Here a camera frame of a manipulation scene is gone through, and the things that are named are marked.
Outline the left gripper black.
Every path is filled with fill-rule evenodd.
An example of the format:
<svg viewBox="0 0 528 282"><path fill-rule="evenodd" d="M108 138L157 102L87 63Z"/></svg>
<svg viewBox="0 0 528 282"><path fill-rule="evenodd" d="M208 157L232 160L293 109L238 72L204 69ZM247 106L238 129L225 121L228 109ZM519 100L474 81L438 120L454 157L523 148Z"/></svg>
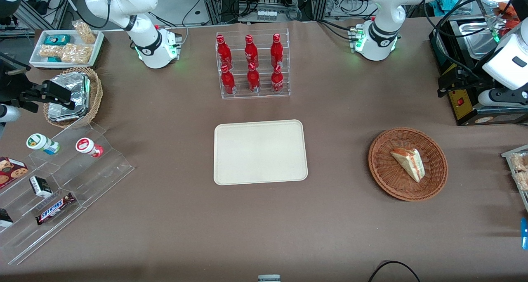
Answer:
<svg viewBox="0 0 528 282"><path fill-rule="evenodd" d="M457 73L446 73L438 78L438 97L442 98L458 90L477 89L477 92L495 88L494 79L486 73L482 66L472 69L471 74L466 69L456 65Z"/></svg>

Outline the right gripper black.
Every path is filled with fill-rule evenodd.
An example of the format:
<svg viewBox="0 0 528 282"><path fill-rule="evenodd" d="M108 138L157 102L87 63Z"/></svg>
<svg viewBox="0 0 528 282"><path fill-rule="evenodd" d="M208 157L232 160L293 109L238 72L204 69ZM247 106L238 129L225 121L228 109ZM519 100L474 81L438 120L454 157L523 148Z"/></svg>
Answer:
<svg viewBox="0 0 528 282"><path fill-rule="evenodd" d="M74 110L77 105L71 101L71 91L51 80L41 84L41 92L36 89L36 84L28 80L25 73L9 75L2 72L0 77L0 103L27 111L38 111L38 103L45 103L47 99L53 100L47 104L48 109L62 107Z"/></svg>

